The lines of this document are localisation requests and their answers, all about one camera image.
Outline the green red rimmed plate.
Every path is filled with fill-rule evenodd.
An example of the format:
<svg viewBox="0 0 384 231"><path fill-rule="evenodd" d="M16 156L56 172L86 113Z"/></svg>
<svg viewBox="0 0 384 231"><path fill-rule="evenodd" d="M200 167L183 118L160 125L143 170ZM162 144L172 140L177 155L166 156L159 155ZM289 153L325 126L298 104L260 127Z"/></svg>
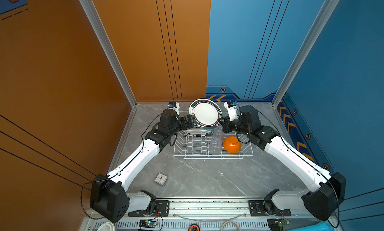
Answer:
<svg viewBox="0 0 384 231"><path fill-rule="evenodd" d="M196 126L214 129L219 125L223 113L220 107L208 99L198 99L191 103L189 114L193 116Z"/></svg>

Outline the white wire dish rack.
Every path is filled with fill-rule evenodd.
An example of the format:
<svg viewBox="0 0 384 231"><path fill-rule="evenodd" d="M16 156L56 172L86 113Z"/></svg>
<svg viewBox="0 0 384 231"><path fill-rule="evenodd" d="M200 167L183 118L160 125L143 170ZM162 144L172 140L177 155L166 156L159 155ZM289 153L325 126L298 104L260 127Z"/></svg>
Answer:
<svg viewBox="0 0 384 231"><path fill-rule="evenodd" d="M223 143L226 138L239 138L241 149L236 153L228 152ZM254 155L251 143L247 143L247 136L230 132L223 132L223 127L217 124L215 127L201 127L195 124L190 131L180 131L174 145L173 155L183 159L202 160L241 160Z"/></svg>

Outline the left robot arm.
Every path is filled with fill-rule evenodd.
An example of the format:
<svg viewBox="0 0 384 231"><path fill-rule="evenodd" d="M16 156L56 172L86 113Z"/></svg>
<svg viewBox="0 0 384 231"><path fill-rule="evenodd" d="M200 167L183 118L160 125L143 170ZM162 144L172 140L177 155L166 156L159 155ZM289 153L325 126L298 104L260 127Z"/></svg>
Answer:
<svg viewBox="0 0 384 231"><path fill-rule="evenodd" d="M147 165L179 131L194 127L192 115L180 117L177 111L164 110L160 121L142 137L139 147L119 166L107 175L99 174L92 181L90 208L112 223L118 222L126 213L142 211L151 215L156 208L156 197L141 190L128 193L129 186Z"/></svg>

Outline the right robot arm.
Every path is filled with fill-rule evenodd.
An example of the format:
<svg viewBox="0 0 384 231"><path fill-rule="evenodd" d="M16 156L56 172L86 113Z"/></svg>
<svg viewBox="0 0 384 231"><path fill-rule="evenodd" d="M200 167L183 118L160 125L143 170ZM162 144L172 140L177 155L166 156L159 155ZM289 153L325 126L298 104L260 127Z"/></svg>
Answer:
<svg viewBox="0 0 384 231"><path fill-rule="evenodd" d="M219 120L224 133L245 135L251 144L272 155L291 170L305 185L300 191L272 190L264 197L266 214L283 210L306 210L321 221L327 221L345 199L346 178L316 165L291 146L277 128L262 125L260 112L252 106L239 107L225 103L228 117Z"/></svg>

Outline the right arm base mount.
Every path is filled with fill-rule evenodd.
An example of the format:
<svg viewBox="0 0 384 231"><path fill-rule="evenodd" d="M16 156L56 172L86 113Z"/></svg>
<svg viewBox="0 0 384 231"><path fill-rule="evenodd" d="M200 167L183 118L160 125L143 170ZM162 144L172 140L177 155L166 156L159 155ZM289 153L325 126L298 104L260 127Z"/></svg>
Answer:
<svg viewBox="0 0 384 231"><path fill-rule="evenodd" d="M248 205L252 217L277 217L280 215L290 217L292 215L291 210L279 210L269 201L250 200L248 201Z"/></svg>

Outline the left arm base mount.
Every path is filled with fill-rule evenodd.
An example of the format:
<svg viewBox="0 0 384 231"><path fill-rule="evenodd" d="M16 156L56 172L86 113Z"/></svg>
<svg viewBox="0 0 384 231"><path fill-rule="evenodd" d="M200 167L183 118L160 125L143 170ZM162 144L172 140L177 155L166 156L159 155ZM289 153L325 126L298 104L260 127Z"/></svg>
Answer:
<svg viewBox="0 0 384 231"><path fill-rule="evenodd" d="M160 214L162 217L168 217L170 210L170 201L156 200L151 202L144 211L134 211L128 213L129 217L155 217Z"/></svg>

